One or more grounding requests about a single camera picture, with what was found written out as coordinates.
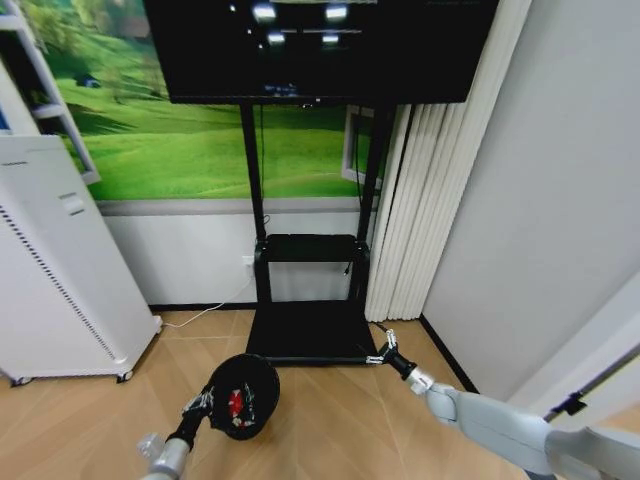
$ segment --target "stand base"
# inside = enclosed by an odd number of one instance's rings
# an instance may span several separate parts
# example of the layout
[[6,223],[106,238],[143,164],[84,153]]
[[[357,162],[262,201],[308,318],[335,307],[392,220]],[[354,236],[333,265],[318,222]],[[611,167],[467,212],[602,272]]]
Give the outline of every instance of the stand base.
[[350,301],[258,304],[247,353],[273,365],[365,365],[377,350],[361,309]]

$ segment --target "black metal stand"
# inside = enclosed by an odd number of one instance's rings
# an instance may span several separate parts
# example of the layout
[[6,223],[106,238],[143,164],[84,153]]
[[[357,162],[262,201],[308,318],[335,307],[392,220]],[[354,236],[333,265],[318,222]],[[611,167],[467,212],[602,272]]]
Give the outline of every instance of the black metal stand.
[[[253,105],[240,106],[256,226],[254,270],[258,307],[247,353],[275,365],[365,364],[377,350],[364,317],[369,281],[367,232],[376,177],[393,127],[394,108],[375,106],[358,232],[353,235],[267,235],[260,185]],[[273,302],[270,262],[351,262],[349,296],[343,301]]]

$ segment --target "landscape wallpaper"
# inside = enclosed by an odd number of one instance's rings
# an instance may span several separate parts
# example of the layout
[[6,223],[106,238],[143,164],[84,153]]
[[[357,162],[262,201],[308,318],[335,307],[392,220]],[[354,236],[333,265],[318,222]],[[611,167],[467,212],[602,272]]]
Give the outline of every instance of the landscape wallpaper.
[[[22,5],[102,176],[97,200],[249,197],[238,107],[169,102],[142,0]],[[358,194],[340,175],[345,107],[264,107],[262,135],[254,113],[265,196]]]

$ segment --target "tv screen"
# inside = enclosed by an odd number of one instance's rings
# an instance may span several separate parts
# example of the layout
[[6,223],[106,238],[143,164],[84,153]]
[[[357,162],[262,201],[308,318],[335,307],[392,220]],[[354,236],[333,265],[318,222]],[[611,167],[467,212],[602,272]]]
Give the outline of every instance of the tv screen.
[[497,0],[145,0],[175,103],[466,100]]

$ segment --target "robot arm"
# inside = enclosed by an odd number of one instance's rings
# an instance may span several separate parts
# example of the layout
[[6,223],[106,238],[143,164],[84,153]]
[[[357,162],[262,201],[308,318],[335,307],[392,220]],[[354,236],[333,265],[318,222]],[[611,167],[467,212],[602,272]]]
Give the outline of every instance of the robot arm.
[[527,472],[576,480],[640,478],[638,435],[596,428],[554,430],[543,418],[507,403],[435,383],[400,355],[391,330],[372,363],[393,366],[441,423]]

